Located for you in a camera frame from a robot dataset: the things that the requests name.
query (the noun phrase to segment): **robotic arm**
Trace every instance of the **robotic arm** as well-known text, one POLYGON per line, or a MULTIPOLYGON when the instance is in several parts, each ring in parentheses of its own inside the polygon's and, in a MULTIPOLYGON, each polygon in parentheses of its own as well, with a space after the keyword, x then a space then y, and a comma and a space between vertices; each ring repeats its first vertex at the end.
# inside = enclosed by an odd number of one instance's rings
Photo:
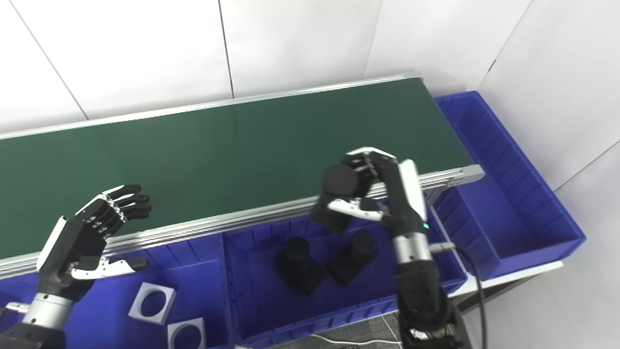
POLYGON ((73 305, 96 279, 148 268, 146 258, 102 257, 106 239, 131 219, 149 216, 149 197, 139 185, 104 191, 73 218, 60 217, 37 260, 37 293, 31 304, 13 304, 23 321, 0 333, 0 348, 64 348, 73 305))
POLYGON ((391 234, 403 347, 470 348, 460 313, 441 287, 432 258, 432 252, 451 244, 428 244, 426 206, 413 161, 398 163, 388 153, 363 147, 329 168, 311 218, 343 234, 352 217, 382 222, 391 234), (387 207, 365 197, 374 181, 385 183, 387 207))

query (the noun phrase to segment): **gray floor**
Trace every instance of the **gray floor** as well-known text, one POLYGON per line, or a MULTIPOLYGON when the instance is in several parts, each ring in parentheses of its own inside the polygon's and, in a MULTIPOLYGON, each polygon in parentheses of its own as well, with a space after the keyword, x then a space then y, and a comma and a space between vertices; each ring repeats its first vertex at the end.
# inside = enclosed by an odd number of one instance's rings
MULTIPOLYGON (((374 317, 355 324, 339 327, 337 329, 317 333, 331 340, 346 342, 365 342, 372 339, 400 340, 398 333, 398 320, 396 313, 374 317)), ((312 336, 292 340, 290 342, 274 345, 269 349, 339 349, 356 348, 355 345, 342 345, 329 343, 321 338, 312 336)), ((372 343, 360 347, 363 349, 401 349, 398 344, 372 343)))

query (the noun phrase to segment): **white wall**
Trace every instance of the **white wall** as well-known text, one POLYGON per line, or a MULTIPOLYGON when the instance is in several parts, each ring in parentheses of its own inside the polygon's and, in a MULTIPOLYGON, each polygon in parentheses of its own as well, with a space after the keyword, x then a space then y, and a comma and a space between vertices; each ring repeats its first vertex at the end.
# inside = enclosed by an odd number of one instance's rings
POLYGON ((432 94, 476 89, 530 0, 385 0, 366 78, 417 70, 432 94))
POLYGON ((0 133, 412 69, 464 91, 528 3, 0 0, 0 133))
POLYGON ((618 347, 619 13, 615 0, 534 0, 480 86, 588 237, 565 268, 489 303, 491 348, 618 347))
POLYGON ((231 97, 217 0, 12 0, 88 118, 231 97))
POLYGON ((0 132, 86 119, 8 1, 0 52, 0 132))

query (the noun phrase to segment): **blue plastic bin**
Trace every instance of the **blue plastic bin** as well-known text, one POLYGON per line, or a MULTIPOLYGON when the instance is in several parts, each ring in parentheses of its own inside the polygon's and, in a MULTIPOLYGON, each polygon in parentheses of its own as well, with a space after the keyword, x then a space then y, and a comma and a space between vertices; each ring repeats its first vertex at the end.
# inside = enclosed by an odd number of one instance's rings
MULTIPOLYGON (((436 229, 430 235, 431 241, 445 241, 436 229)), ((397 309, 396 256, 380 224, 354 220, 352 229, 340 237, 308 217, 298 217, 225 233, 224 247, 237 344, 266 347, 397 309), (298 294, 273 264, 285 241, 302 236, 310 243, 311 255, 325 265, 360 229, 373 234, 379 255, 346 287, 328 278, 309 297, 298 294)), ((436 261, 448 292, 465 282, 452 253, 440 253, 436 261)))
MULTIPOLYGON (((127 256, 146 256, 146 271, 96 281, 78 302, 65 326, 68 349, 167 349, 167 324, 202 317, 208 348, 231 348, 231 316, 225 275, 222 236, 150 248, 127 256), (177 290, 166 324, 156 325, 128 316, 142 282, 177 290)), ((36 274, 0 281, 0 302, 30 302, 35 294, 36 274)), ((2 329, 21 321, 23 315, 8 314, 2 329)), ((177 348, 195 348, 197 332, 182 332, 177 348)))
POLYGON ((489 279, 569 256, 585 236, 476 91, 435 99, 486 176, 448 190, 435 209, 452 241, 489 279))

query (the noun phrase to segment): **black cable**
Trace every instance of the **black cable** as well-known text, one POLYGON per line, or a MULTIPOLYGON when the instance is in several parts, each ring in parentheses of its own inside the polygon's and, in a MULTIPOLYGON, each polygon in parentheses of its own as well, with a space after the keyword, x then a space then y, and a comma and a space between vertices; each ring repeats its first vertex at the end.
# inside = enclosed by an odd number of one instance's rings
POLYGON ((474 263, 473 257, 462 247, 455 246, 454 249, 461 255, 463 258, 469 262, 472 269, 474 270, 474 277, 476 278, 476 285, 478 286, 478 296, 480 298, 480 326, 482 326, 482 349, 487 349, 487 314, 484 310, 484 291, 482 290, 482 283, 480 282, 480 273, 478 272, 478 267, 474 263))

